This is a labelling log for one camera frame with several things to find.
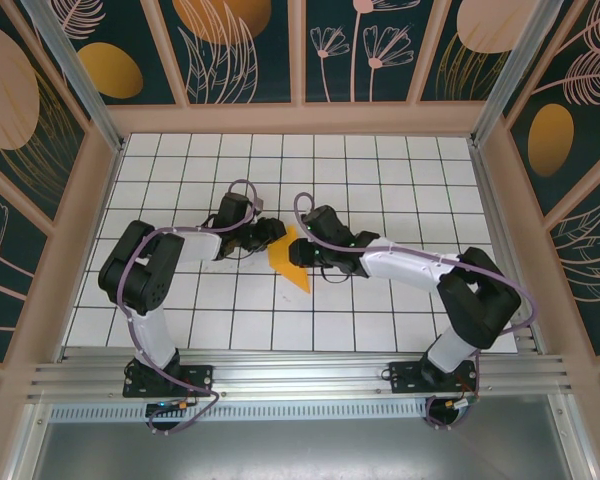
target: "robotic arm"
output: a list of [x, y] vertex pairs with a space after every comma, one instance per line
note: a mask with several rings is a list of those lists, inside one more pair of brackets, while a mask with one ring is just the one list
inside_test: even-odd
[[[391, 251], [395, 244], [372, 232], [353, 235], [329, 205], [302, 216], [303, 223], [320, 240], [341, 247], [389, 247], [368, 253], [324, 248], [306, 238], [289, 247], [291, 263], [301, 267], [337, 267], [345, 274], [379, 277], [407, 283], [438, 294], [449, 315], [449, 327], [424, 354], [420, 373], [432, 386], [443, 385], [463, 360], [476, 350], [490, 348], [520, 306], [518, 293], [484, 275]], [[501, 274], [489, 256], [470, 247], [461, 255], [438, 255]]]

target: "gray metal surface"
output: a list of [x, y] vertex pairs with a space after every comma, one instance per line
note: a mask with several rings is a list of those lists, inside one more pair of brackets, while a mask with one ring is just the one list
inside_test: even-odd
[[487, 398], [457, 431], [421, 419], [206, 422], [174, 437], [141, 424], [47, 429], [37, 480], [568, 479], [539, 397]]
[[555, 21], [563, 0], [538, 0], [531, 19], [520, 34], [520, 40], [507, 59], [496, 80], [487, 103], [473, 128], [478, 145], [484, 143], [502, 115], [518, 83], [531, 65], [533, 57], [542, 45], [546, 32]]

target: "dark teal wallpaper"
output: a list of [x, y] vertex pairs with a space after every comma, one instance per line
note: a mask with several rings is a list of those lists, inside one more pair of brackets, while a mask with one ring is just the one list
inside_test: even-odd
[[49, 3], [107, 105], [175, 103], [140, 0]]
[[453, 0], [421, 100], [486, 100], [535, 6], [536, 0]]
[[53, 219], [83, 138], [0, 8], [0, 171]]
[[27, 298], [46, 236], [0, 196], [0, 362]]
[[308, 0], [307, 102], [406, 100], [432, 4]]
[[286, 0], [160, 0], [160, 8], [189, 102], [291, 101]]
[[552, 231], [571, 292], [600, 355], [600, 185]]
[[511, 134], [544, 214], [600, 159], [600, 0], [580, 14]]

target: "cable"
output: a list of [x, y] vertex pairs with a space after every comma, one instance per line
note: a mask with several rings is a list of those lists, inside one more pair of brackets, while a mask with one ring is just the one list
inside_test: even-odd
[[231, 185], [229, 185], [229, 192], [231, 192], [231, 189], [238, 183], [245, 183], [253, 192], [253, 202], [251, 203], [251, 209], [249, 210], [247, 215], [242, 220], [235, 223], [234, 225], [231, 225], [229, 227], [223, 227], [223, 228], [206, 228], [206, 227], [202, 227], [202, 226], [158, 228], [142, 239], [140, 244], [136, 247], [133, 254], [131, 255], [131, 258], [129, 258], [129, 261], [125, 265], [124, 270], [122, 272], [122, 276], [120, 277], [120, 284], [118, 285], [118, 290], [116, 292], [116, 301], [117, 301], [118, 307], [120, 307], [120, 310], [122, 311], [122, 313], [124, 313], [124, 315], [127, 317], [127, 326], [129, 327], [129, 334], [131, 335], [131, 340], [133, 341], [133, 345], [135, 346], [138, 353], [140, 353], [140, 355], [142, 356], [144, 361], [147, 363], [147, 365], [149, 365], [160, 376], [162, 376], [166, 380], [170, 381], [174, 385], [184, 387], [187, 389], [187, 391], [190, 391], [190, 392], [204, 393], [205, 395], [211, 394], [214, 397], [214, 399], [206, 407], [204, 407], [202, 410], [200, 410], [191, 419], [187, 420], [186, 422], [179, 423], [178, 425], [173, 427], [171, 430], [162, 431], [162, 430], [158, 430], [157, 428], [155, 428], [155, 426], [153, 425], [153, 419], [155, 418], [155, 415], [152, 415], [151, 417], [149, 417], [149, 427], [151, 428], [151, 431], [154, 434], [160, 432], [161, 435], [167, 436], [170, 433], [178, 433], [178, 432], [181, 432], [182, 430], [185, 430], [186, 428], [193, 425], [211, 407], [213, 407], [216, 403], [218, 403], [218, 400], [220, 399], [220, 395], [213, 390], [207, 390], [205, 388], [196, 387], [194, 385], [191, 385], [191, 384], [185, 383], [181, 380], [178, 380], [175, 377], [172, 377], [171, 375], [166, 373], [164, 370], [162, 370], [158, 365], [156, 365], [153, 360], [151, 360], [149, 355], [147, 355], [147, 353], [140, 346], [140, 342], [136, 335], [135, 329], [133, 328], [133, 316], [131, 315], [130, 310], [124, 305], [124, 302], [122, 300], [122, 292], [124, 291], [124, 285], [127, 281], [127, 278], [129, 277], [129, 272], [131, 271], [131, 268], [133, 267], [135, 261], [140, 256], [140, 252], [142, 252], [144, 247], [157, 235], [161, 235], [163, 233], [178, 233], [178, 232], [225, 233], [225, 232], [229, 232], [231, 230], [235, 230], [236, 228], [244, 225], [245, 223], [250, 222], [253, 219], [255, 211], [256, 211], [255, 205], [258, 201], [258, 193], [256, 192], [255, 185], [246, 179], [239, 179], [239, 180], [236, 180], [233, 183], [231, 183]]
[[413, 250], [411, 248], [404, 247], [402, 245], [388, 245], [388, 246], [382, 246], [382, 247], [364, 247], [364, 248], [341, 247], [339, 245], [333, 245], [331, 243], [328, 243], [328, 242], [325, 242], [324, 240], [319, 239], [304, 224], [304, 222], [302, 221], [302, 218], [300, 216], [300, 209], [298, 208], [298, 202], [303, 197], [308, 198], [309, 201], [311, 202], [311, 210], [313, 210], [315, 208], [315, 202], [313, 201], [313, 197], [311, 196], [311, 194], [307, 193], [307, 192], [300, 192], [293, 199], [293, 213], [295, 214], [296, 221], [298, 222], [298, 225], [300, 225], [300, 228], [302, 229], [302, 231], [307, 235], [307, 237], [309, 237], [310, 240], [312, 240], [314, 243], [317, 243], [321, 247], [328, 248], [329, 250], [334, 250], [336, 252], [345, 252], [345, 253], [403, 252], [403, 253], [408, 253], [410, 255], [415, 255], [418, 257], [426, 258], [427, 260], [433, 260], [438, 263], [444, 263], [445, 265], [451, 265], [451, 266], [459, 267], [459, 268], [462, 268], [464, 270], [468, 270], [468, 271], [471, 271], [474, 273], [479, 273], [479, 274], [489, 277], [493, 280], [496, 280], [500, 283], [503, 283], [504, 285], [513, 288], [518, 293], [520, 293], [524, 298], [527, 299], [527, 301], [531, 305], [531, 314], [529, 315], [529, 318], [526, 319], [524, 322], [521, 322], [510, 328], [504, 329], [502, 332], [500, 332], [500, 335], [505, 335], [507, 333], [511, 333], [511, 332], [520, 330], [521, 328], [528, 327], [536, 319], [537, 312], [538, 312], [538, 306], [536, 304], [536, 301], [531, 296], [531, 294], [524, 287], [522, 287], [522, 285], [519, 285], [518, 283], [514, 282], [513, 280], [509, 280], [508, 278], [506, 278], [498, 273], [492, 272], [491, 270], [487, 270], [486, 268], [477, 267], [475, 265], [470, 265], [468, 263], [459, 262], [457, 260], [452, 260], [450, 258], [440, 257], [438, 255], [432, 255], [431, 253], [423, 252], [422, 250]]

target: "tile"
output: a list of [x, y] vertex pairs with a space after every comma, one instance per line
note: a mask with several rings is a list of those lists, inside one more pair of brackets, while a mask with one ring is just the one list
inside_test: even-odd
[[113, 308], [78, 308], [67, 340], [69, 347], [104, 347], [113, 321]]
[[141, 208], [146, 191], [146, 182], [116, 183], [109, 208]]
[[455, 243], [456, 231], [453, 217], [444, 213], [421, 213], [418, 215], [425, 243]]
[[151, 177], [154, 157], [124, 157], [118, 180], [124, 182], [147, 182]]
[[216, 178], [216, 157], [188, 157], [184, 167], [183, 182], [213, 182]]
[[252, 157], [280, 157], [282, 135], [254, 135], [251, 142]]
[[442, 164], [436, 160], [411, 160], [413, 183], [416, 185], [444, 185]]
[[435, 137], [407, 137], [409, 158], [411, 159], [439, 159], [438, 143]]
[[273, 275], [240, 275], [236, 292], [236, 310], [271, 310]]
[[381, 160], [378, 165], [380, 166], [380, 182], [383, 185], [413, 183], [411, 164], [408, 160]]
[[113, 307], [109, 297], [98, 286], [98, 272], [89, 272], [80, 295], [81, 307]]
[[[329, 281], [340, 281], [339, 277], [337, 280], [330, 278], [328, 270], [325, 271]], [[320, 277], [319, 275], [314, 276], [313, 279], [313, 300], [314, 309], [316, 311], [328, 311], [328, 312], [350, 312], [353, 309], [353, 302], [351, 300], [351, 279], [346, 280], [344, 283], [329, 283], [329, 281]]]
[[173, 210], [143, 210], [140, 220], [156, 228], [171, 227], [173, 225]]
[[275, 310], [313, 309], [313, 295], [305, 292], [286, 278], [276, 276]]
[[235, 312], [231, 349], [270, 350], [272, 312]]
[[282, 146], [282, 155], [284, 157], [313, 158], [312, 135], [285, 135]]
[[347, 135], [345, 148], [347, 158], [377, 158], [376, 138], [372, 135]]
[[200, 275], [196, 309], [231, 310], [235, 294], [235, 275]]
[[193, 308], [197, 288], [197, 274], [176, 273], [164, 301], [164, 308]]
[[280, 184], [256, 183], [255, 187], [258, 192], [258, 198], [264, 202], [264, 209], [278, 210], [278, 206], [280, 205]]
[[190, 140], [189, 133], [163, 133], [157, 155], [185, 157], [189, 151]]
[[316, 351], [353, 351], [353, 314], [316, 312], [313, 339]]
[[491, 243], [484, 215], [456, 213], [453, 218], [459, 243]]
[[444, 176], [449, 185], [476, 185], [471, 162], [443, 160]]
[[442, 335], [447, 328], [451, 327], [449, 315], [447, 315], [446, 313], [434, 313], [433, 319], [435, 321], [436, 335], [438, 337]]
[[391, 282], [394, 312], [431, 312], [429, 293], [407, 283]]
[[411, 185], [382, 185], [380, 190], [382, 191], [382, 207], [385, 212], [418, 211]]
[[100, 239], [96, 243], [96, 247], [94, 248], [94, 255], [91, 259], [91, 263], [89, 264], [89, 270], [92, 271], [100, 271], [100, 269], [104, 266], [104, 262], [107, 261], [109, 255], [113, 251], [113, 248], [118, 243], [118, 240], [107, 240]]
[[149, 182], [142, 208], [175, 209], [179, 192], [180, 183]]
[[186, 157], [156, 157], [151, 172], [152, 182], [179, 182], [182, 180]]
[[385, 137], [376, 135], [378, 158], [409, 158], [405, 137]]
[[[347, 218], [340, 217], [340, 221], [347, 224]], [[354, 212], [349, 214], [349, 229], [354, 235], [366, 230], [367, 232], [374, 232], [380, 236], [384, 235], [384, 219], [381, 213], [359, 213]]]
[[193, 310], [165, 310], [165, 320], [169, 336], [176, 344], [176, 348], [189, 347], [189, 334], [193, 321]]
[[353, 277], [353, 309], [356, 312], [390, 312], [389, 280]]
[[347, 186], [346, 185], [315, 185], [313, 196], [316, 207], [331, 205], [336, 211], [347, 211]]
[[269, 255], [267, 252], [258, 252], [249, 258], [241, 259], [238, 265], [239, 273], [274, 273], [269, 265]]
[[483, 213], [478, 187], [447, 187], [454, 213]]
[[228, 349], [233, 312], [196, 310], [193, 314], [190, 348]]
[[316, 157], [344, 158], [344, 136], [315, 135], [314, 149]]
[[399, 352], [426, 352], [436, 339], [430, 313], [396, 313], [395, 322]]
[[352, 212], [381, 212], [379, 185], [349, 185], [349, 210]]
[[189, 144], [190, 157], [217, 157], [220, 153], [219, 133], [194, 133]]
[[393, 242], [421, 242], [420, 224], [415, 213], [385, 213], [387, 238]]
[[311, 312], [274, 313], [274, 350], [311, 350], [312, 346], [313, 314]]
[[251, 157], [249, 180], [252, 182], [280, 182], [281, 158]]
[[518, 347], [516, 346], [516, 339], [513, 333], [501, 335], [496, 338], [496, 341], [483, 353], [518, 353]]
[[[208, 210], [211, 203], [212, 183], [183, 183], [178, 196], [178, 209]], [[212, 205], [214, 210], [220, 206], [218, 202]]]
[[469, 146], [466, 138], [438, 137], [440, 155], [445, 160], [470, 160]]
[[133, 347], [133, 340], [131, 340], [128, 323], [124, 313], [122, 313], [119, 308], [116, 308], [107, 347]]
[[447, 213], [451, 212], [447, 188], [437, 185], [416, 185], [416, 204], [419, 212]]
[[344, 158], [316, 158], [314, 165], [316, 183], [346, 183]]
[[313, 158], [283, 158], [282, 181], [284, 183], [313, 182]]
[[378, 184], [378, 162], [368, 159], [347, 159], [347, 182]]
[[396, 336], [391, 313], [356, 313], [356, 352], [395, 352]]
[[248, 158], [220, 157], [216, 170], [216, 182], [233, 182], [239, 178], [247, 178], [248, 173]]
[[248, 157], [251, 154], [251, 135], [224, 134], [220, 143], [221, 157]]
[[133, 220], [140, 218], [137, 210], [107, 210], [100, 237], [119, 239]]
[[[293, 210], [293, 200], [300, 192], [313, 193], [313, 185], [310, 183], [283, 183], [280, 185], [280, 210]], [[301, 209], [309, 206], [307, 199], [300, 201]]]
[[129, 139], [125, 156], [148, 155], [155, 156], [160, 142], [159, 133], [134, 133]]

